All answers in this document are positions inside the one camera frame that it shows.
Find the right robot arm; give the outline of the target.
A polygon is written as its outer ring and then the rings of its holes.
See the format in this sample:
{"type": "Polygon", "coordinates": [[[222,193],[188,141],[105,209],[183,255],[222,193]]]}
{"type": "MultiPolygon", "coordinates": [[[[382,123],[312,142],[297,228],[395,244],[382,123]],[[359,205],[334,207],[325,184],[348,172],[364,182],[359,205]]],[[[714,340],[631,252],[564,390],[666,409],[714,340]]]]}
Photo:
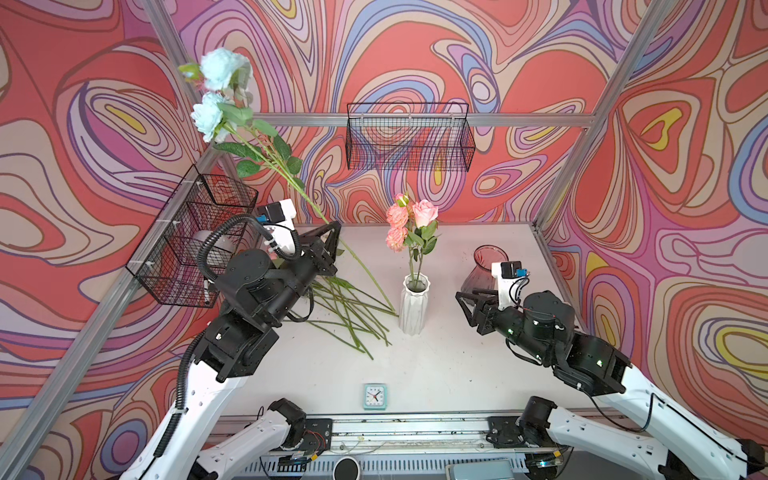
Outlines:
{"type": "Polygon", "coordinates": [[[489,425],[497,448],[567,446],[631,470],[644,479],[746,479],[767,467],[767,452],[751,439],[732,438],[699,419],[657,387],[607,341],[580,332],[575,311],[550,291],[502,307],[495,290],[458,292],[469,326],[498,333],[519,359],[550,370],[629,419],[592,421],[555,402],[532,396],[515,420],[489,425]]]}

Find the pink glass vase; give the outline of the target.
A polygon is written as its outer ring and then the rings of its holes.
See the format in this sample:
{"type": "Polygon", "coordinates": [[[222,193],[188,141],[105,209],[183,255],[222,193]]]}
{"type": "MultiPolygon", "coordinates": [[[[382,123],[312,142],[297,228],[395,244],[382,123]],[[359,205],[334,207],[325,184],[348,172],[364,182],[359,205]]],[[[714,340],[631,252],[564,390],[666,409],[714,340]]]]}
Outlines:
{"type": "Polygon", "coordinates": [[[485,244],[475,249],[473,260],[474,267],[465,278],[460,291],[471,294],[476,289],[494,290],[496,280],[492,275],[492,265],[508,261],[507,253],[498,246],[485,244]]]}

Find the pink carnation flower stem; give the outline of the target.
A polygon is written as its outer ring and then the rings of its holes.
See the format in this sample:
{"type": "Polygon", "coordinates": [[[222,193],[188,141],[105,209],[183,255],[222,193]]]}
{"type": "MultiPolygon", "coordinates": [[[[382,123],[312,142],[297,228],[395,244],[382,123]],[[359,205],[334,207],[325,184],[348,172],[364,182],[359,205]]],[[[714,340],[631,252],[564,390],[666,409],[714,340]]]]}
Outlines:
{"type": "Polygon", "coordinates": [[[394,203],[387,209],[386,219],[389,230],[385,243],[393,252],[408,251],[409,278],[407,286],[416,289],[417,266],[419,260],[418,245],[413,241],[413,222],[411,220],[410,200],[405,194],[398,194],[394,203]]]}

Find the pink rose stem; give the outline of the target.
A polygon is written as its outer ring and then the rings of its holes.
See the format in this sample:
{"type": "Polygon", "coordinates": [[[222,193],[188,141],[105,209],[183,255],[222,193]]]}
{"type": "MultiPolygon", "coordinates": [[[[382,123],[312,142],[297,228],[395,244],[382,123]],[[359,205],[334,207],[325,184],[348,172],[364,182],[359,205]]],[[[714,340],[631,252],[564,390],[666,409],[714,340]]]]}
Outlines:
{"type": "Polygon", "coordinates": [[[432,253],[437,245],[439,209],[428,200],[414,203],[411,208],[409,233],[406,237],[409,250],[409,278],[407,288],[415,293],[426,289],[426,280],[422,277],[424,257],[432,253]]]}

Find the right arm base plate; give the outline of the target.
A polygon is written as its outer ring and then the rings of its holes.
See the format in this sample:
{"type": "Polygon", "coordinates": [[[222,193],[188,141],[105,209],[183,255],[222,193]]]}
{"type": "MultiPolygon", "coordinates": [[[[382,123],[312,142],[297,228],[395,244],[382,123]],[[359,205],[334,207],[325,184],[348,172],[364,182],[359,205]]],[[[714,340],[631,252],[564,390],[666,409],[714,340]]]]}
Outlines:
{"type": "Polygon", "coordinates": [[[490,416],[487,422],[485,438],[496,449],[570,449],[568,445],[557,443],[542,425],[523,421],[518,416],[490,416]]]}

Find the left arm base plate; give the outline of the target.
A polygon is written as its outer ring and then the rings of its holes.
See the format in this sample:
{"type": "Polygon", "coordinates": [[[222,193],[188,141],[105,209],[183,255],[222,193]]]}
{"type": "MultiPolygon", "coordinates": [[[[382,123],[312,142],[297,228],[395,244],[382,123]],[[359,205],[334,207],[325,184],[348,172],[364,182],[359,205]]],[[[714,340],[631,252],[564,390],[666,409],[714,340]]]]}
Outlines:
{"type": "Polygon", "coordinates": [[[304,421],[303,428],[292,427],[286,441],[271,453],[302,452],[320,454],[331,446],[333,420],[330,417],[309,418],[304,421]]]}

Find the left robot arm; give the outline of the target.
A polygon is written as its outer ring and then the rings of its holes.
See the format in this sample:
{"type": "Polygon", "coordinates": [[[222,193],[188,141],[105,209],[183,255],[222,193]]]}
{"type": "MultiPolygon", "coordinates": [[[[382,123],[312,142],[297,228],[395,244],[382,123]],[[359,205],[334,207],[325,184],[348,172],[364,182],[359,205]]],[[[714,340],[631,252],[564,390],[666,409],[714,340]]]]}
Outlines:
{"type": "Polygon", "coordinates": [[[289,232],[292,251],[279,247],[272,224],[249,214],[225,221],[202,242],[197,266],[223,296],[220,314],[187,347],[177,371],[173,408],[124,479],[232,479],[253,459],[275,449],[304,446],[306,414],[292,401],[272,402],[259,420],[211,447],[204,446],[224,407],[245,385],[279,339],[284,320],[301,322],[292,309],[302,297],[314,297],[319,276],[336,274],[341,225],[333,221],[298,234],[289,232]],[[247,224],[281,258],[274,265],[260,249],[233,256],[222,273],[208,262],[216,242],[233,227],[247,224]]]}

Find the pale blue flower stem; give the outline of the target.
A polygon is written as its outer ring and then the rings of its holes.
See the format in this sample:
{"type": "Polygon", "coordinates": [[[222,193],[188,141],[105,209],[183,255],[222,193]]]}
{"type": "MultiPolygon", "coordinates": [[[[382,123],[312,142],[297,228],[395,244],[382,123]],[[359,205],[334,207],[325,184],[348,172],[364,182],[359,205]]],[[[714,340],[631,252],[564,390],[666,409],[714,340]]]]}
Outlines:
{"type": "Polygon", "coordinates": [[[261,170],[274,173],[316,217],[330,224],[330,217],[311,198],[300,177],[303,160],[293,153],[276,127],[251,109],[250,60],[227,48],[217,48],[204,54],[199,62],[183,64],[178,70],[201,93],[190,113],[195,129],[214,149],[240,159],[238,176],[247,178],[261,170]]]}

